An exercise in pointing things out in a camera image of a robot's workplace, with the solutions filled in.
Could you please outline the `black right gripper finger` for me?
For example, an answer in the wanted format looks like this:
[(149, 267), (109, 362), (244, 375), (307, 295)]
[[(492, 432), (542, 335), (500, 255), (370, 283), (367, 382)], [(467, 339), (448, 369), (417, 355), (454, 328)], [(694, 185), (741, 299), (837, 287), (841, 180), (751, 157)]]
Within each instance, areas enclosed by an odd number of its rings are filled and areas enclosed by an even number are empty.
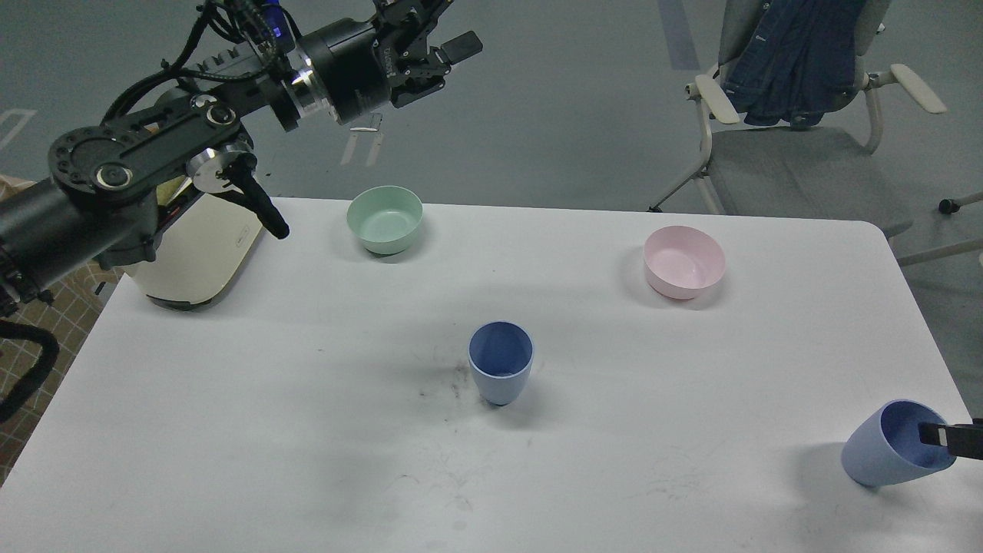
[(938, 424), (920, 422), (918, 437), (921, 443), (942, 447), (949, 455), (982, 461), (982, 419), (973, 418), (969, 424)]

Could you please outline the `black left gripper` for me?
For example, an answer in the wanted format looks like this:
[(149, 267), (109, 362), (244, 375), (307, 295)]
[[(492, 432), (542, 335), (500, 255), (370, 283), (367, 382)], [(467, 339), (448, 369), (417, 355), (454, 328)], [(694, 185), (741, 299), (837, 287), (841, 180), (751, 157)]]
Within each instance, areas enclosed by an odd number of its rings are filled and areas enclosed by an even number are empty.
[(376, 1), (369, 20), (342, 18), (297, 41), (296, 111), (326, 110), (338, 124), (384, 104), (403, 108), (445, 87), (452, 67), (482, 53), (467, 31), (442, 45), (429, 36), (450, 1)]

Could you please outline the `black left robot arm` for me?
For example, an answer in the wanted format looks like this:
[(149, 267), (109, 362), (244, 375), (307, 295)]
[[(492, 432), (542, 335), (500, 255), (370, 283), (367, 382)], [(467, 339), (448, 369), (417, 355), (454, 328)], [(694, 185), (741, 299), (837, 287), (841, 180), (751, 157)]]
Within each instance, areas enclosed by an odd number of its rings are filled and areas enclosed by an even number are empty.
[(152, 262), (163, 233), (201, 195), (252, 211), (277, 238), (290, 228), (255, 178), (242, 118), (271, 108), (285, 131), (319, 110), (347, 124), (445, 87), (482, 51), (473, 31), (429, 36), (448, 1), (376, 1), (365, 21), (301, 34), (277, 1), (204, 1), (175, 61), (123, 91), (101, 123), (60, 136), (46, 179), (2, 203), (2, 336), (38, 344), (38, 360), (2, 399), (8, 420), (42, 387), (59, 354), (46, 329), (15, 323), (88, 261)]

